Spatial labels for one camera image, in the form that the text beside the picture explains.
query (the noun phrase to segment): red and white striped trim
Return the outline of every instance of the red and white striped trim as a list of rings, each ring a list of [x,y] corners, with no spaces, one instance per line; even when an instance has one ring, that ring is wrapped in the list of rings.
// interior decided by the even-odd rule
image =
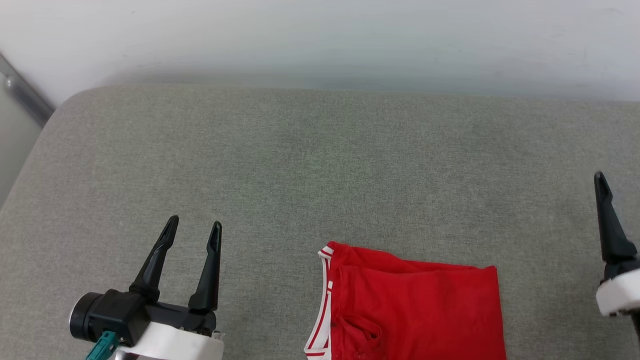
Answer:
[[[325,246],[318,252],[322,260],[323,292],[320,312],[316,319],[316,324],[305,345],[305,354],[308,360],[330,360],[331,359],[331,289],[333,281],[327,279],[329,267],[331,266],[331,256],[333,249]]]

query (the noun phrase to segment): teal connector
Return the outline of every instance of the teal connector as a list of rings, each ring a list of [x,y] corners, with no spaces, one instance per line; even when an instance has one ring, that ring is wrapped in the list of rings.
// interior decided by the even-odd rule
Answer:
[[[108,360],[120,344],[113,331],[105,331],[84,360]]]

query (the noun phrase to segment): white wall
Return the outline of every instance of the white wall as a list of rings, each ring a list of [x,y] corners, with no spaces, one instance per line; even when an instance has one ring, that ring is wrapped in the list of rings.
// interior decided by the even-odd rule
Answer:
[[[39,134],[40,126],[31,115],[0,87],[0,208]]]
[[[640,100],[638,0],[5,0],[54,105],[123,81]]]

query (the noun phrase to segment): folded red shirt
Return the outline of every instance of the folded red shirt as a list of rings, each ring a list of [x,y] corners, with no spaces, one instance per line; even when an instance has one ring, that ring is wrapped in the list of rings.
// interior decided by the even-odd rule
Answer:
[[[310,360],[504,360],[494,266],[423,263],[330,242]]]

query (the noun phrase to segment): gray fabric surface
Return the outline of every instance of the gray fabric surface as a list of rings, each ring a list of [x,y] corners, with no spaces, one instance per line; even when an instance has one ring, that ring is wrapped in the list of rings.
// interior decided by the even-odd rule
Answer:
[[[186,305],[223,224],[225,359],[304,359],[328,241],[496,265],[510,359],[632,359],[602,318],[593,173],[640,233],[640,105],[100,88],[49,121],[0,212],[0,357],[82,359],[67,316],[125,290],[168,217],[161,300]]]

